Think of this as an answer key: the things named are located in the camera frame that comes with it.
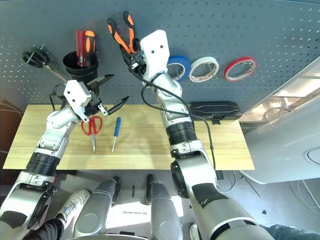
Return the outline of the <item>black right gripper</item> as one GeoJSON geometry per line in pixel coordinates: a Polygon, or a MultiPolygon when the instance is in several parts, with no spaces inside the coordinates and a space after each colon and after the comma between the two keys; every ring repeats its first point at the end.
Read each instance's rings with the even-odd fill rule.
{"type": "Polygon", "coordinates": [[[138,38],[135,37],[133,39],[132,47],[135,53],[130,54],[124,48],[121,48],[120,52],[124,62],[128,66],[128,70],[142,77],[146,72],[147,65],[143,54],[138,52],[140,50],[140,40],[138,38]]]}

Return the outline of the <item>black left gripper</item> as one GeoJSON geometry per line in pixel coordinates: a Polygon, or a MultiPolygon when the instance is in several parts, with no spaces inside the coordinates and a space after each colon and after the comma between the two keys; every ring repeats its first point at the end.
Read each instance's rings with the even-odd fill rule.
{"type": "MultiPolygon", "coordinates": [[[[87,86],[90,88],[99,88],[100,86],[107,83],[111,78],[114,77],[114,74],[106,74],[103,76],[99,76],[90,82],[87,83],[87,86]]],[[[96,115],[98,112],[101,112],[103,116],[110,116],[119,109],[122,108],[122,106],[127,102],[129,99],[129,96],[126,96],[122,98],[120,101],[116,102],[112,108],[107,110],[102,103],[102,100],[99,98],[99,96],[94,92],[90,91],[91,99],[89,100],[88,104],[86,105],[85,109],[85,115],[88,117],[96,115]]]]}

